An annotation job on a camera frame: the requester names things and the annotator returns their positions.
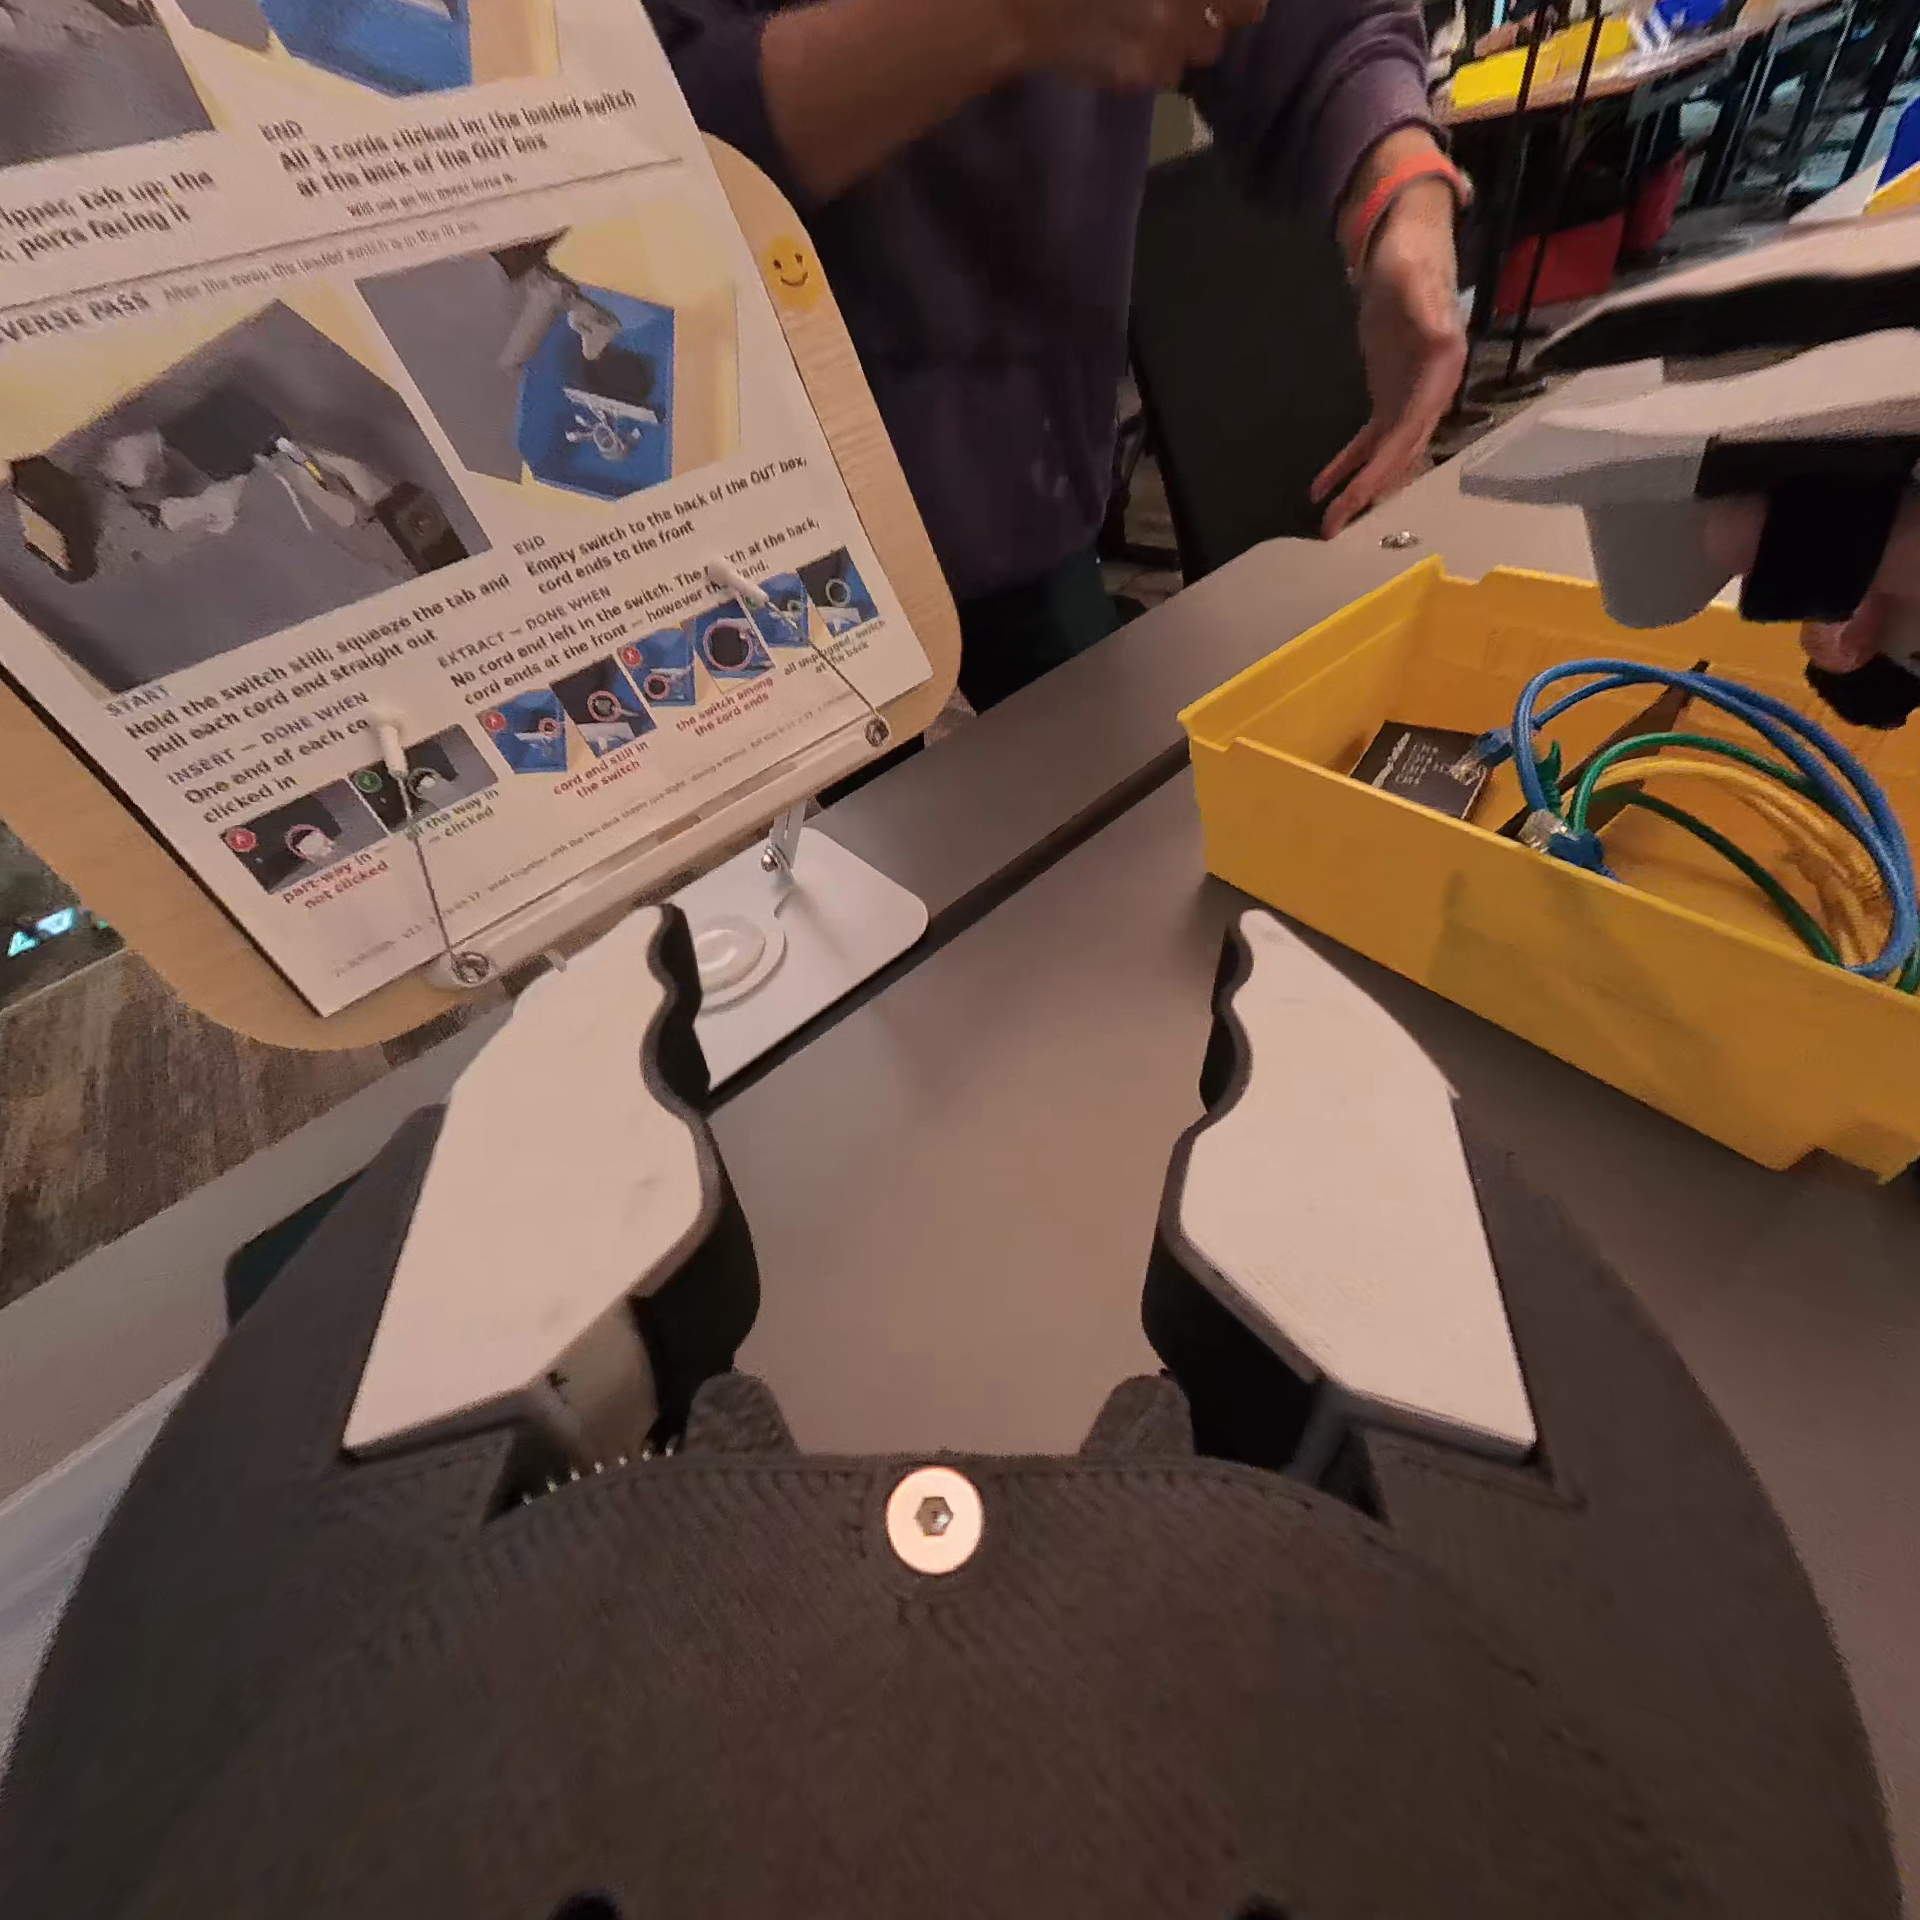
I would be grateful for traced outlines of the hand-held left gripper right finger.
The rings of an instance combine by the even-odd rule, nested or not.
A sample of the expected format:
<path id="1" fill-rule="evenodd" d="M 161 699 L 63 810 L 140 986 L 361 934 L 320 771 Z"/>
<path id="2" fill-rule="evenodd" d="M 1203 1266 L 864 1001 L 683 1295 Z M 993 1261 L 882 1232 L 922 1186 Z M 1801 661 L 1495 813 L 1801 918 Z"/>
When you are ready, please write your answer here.
<path id="1" fill-rule="evenodd" d="M 1263 906 L 1216 967 L 1144 1331 L 1195 1443 L 1336 1457 L 1355 1429 L 1528 1457 L 1539 1423 L 1448 1077 Z"/>

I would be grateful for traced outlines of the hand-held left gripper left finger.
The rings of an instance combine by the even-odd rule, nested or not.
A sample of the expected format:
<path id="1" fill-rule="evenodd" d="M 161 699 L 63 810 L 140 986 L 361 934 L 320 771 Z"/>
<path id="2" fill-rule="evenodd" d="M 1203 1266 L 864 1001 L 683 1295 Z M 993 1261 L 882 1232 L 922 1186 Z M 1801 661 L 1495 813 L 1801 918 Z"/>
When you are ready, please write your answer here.
<path id="1" fill-rule="evenodd" d="M 762 1305 L 714 1138 L 683 912 L 525 990 L 442 1111 L 343 1429 L 356 1457 L 489 1431 L 537 1463 L 669 1450 Z"/>

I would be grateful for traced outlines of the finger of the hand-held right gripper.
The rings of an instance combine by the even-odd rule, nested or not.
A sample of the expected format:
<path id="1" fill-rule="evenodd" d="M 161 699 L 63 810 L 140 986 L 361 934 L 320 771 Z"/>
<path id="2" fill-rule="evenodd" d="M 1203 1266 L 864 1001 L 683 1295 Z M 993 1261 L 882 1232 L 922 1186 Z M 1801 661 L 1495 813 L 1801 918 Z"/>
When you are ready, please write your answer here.
<path id="1" fill-rule="evenodd" d="M 1708 443 L 1916 433 L 1916 375 L 1916 333 L 1876 331 L 1732 371 L 1667 376 L 1623 400 L 1556 402 L 1475 451 L 1461 488 L 1577 512 L 1607 614 L 1634 631 L 1668 627 L 1738 581 L 1706 541 Z"/>
<path id="2" fill-rule="evenodd" d="M 1919 327 L 1919 229 L 1820 223 L 1599 299 L 1539 349 L 1539 369 L 1812 349 Z"/>

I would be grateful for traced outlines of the yellow plastic bin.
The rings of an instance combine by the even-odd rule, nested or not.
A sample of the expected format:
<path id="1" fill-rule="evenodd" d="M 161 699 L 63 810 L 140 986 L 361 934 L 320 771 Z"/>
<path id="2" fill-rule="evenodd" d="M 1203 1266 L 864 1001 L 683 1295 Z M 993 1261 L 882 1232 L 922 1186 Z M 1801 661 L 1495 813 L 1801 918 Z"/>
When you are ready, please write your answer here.
<path id="1" fill-rule="evenodd" d="M 1208 871 L 1755 1162 L 1909 1171 L 1916 993 L 1818 955 L 1715 845 L 1628 803 L 1599 826 L 1595 874 L 1505 832 L 1511 768 L 1468 821 L 1360 779 L 1384 728 L 1459 734 L 1463 753 L 1577 658 L 1706 664 L 1789 703 L 1861 758 L 1916 845 L 1916 725 L 1835 722 L 1789 627 L 1709 606 L 1628 631 L 1594 583 L 1473 583 L 1426 557 L 1185 711 Z"/>

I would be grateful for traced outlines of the person's right hand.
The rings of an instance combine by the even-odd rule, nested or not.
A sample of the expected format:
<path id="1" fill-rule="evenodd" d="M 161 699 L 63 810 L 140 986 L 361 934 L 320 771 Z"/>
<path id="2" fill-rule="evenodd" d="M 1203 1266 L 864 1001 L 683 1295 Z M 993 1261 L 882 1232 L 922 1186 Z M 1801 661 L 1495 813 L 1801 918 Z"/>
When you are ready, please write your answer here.
<path id="1" fill-rule="evenodd" d="M 1709 505 L 1708 547 L 1731 576 L 1747 576 L 1768 518 L 1755 496 L 1724 497 Z M 1879 569 L 1861 606 L 1844 622 L 1807 622 L 1800 631 L 1803 653 L 1833 673 L 1853 671 L 1867 658 L 1903 638 L 1919 617 L 1919 491 L 1909 487 L 1898 518 L 1874 552 Z"/>

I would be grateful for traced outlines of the red storage bin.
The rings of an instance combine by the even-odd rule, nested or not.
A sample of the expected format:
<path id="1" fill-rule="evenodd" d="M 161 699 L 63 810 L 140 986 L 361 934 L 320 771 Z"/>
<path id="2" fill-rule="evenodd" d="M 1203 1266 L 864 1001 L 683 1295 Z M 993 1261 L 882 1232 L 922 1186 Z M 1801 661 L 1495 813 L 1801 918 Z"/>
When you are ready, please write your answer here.
<path id="1" fill-rule="evenodd" d="M 1649 166 L 1607 209 L 1594 177 L 1575 181 L 1567 219 L 1544 239 L 1540 223 L 1523 226 L 1505 254 L 1495 314 L 1514 317 L 1535 285 L 1537 304 L 1569 304 L 1602 295 L 1632 255 L 1665 247 L 1692 155 L 1679 151 Z"/>

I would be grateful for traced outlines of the orange wristband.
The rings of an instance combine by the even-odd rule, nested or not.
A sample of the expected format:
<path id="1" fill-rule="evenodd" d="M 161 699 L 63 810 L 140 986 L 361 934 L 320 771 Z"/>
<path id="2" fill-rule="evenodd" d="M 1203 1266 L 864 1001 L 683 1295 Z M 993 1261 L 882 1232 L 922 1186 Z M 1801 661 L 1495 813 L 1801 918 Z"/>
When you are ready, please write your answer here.
<path id="1" fill-rule="evenodd" d="M 1365 271 L 1387 214 L 1413 185 L 1426 183 L 1443 185 L 1450 192 L 1455 213 L 1475 205 L 1477 194 L 1473 181 L 1443 151 L 1418 151 L 1391 165 L 1362 194 L 1352 214 L 1344 242 L 1344 264 L 1352 281 Z"/>

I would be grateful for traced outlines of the white metal board stand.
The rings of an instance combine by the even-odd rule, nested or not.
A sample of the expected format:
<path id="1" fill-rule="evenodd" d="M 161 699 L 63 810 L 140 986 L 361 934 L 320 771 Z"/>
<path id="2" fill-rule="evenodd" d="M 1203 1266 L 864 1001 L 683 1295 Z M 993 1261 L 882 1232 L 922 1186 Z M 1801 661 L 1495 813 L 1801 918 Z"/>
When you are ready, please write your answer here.
<path id="1" fill-rule="evenodd" d="M 793 1040 L 929 927 L 927 902 L 811 824 L 808 803 L 669 902 L 692 939 L 705 993 L 695 1029 L 714 1087 Z"/>

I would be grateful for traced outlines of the black chair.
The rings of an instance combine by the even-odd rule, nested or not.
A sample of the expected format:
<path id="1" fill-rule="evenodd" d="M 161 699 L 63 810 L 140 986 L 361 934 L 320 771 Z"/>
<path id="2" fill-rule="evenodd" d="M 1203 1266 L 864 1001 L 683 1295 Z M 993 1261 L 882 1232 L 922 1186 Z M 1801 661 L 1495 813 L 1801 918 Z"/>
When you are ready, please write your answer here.
<path id="1" fill-rule="evenodd" d="M 1181 583 L 1321 537 L 1312 481 L 1371 414 L 1333 231 L 1263 202 L 1220 149 L 1153 165 L 1127 336 Z"/>

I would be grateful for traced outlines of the clear plastic container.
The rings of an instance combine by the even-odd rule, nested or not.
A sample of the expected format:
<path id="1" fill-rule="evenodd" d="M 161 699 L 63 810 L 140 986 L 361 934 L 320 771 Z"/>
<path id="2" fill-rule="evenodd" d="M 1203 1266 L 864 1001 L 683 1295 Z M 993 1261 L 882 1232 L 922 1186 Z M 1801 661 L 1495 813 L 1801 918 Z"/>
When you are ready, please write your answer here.
<path id="1" fill-rule="evenodd" d="M 168 1383 L 3 1501 L 5 1754 L 95 1545 L 192 1383 L 195 1374 Z"/>

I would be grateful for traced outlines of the black network switch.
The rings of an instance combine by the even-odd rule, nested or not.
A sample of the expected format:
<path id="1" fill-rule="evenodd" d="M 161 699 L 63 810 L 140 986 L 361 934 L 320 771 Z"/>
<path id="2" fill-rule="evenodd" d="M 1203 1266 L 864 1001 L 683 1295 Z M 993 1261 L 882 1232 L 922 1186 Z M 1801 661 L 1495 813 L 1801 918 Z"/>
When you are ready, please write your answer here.
<path id="1" fill-rule="evenodd" d="M 1387 719 L 1362 747 L 1349 779 L 1455 823 L 1468 823 L 1492 782 L 1482 736 Z"/>

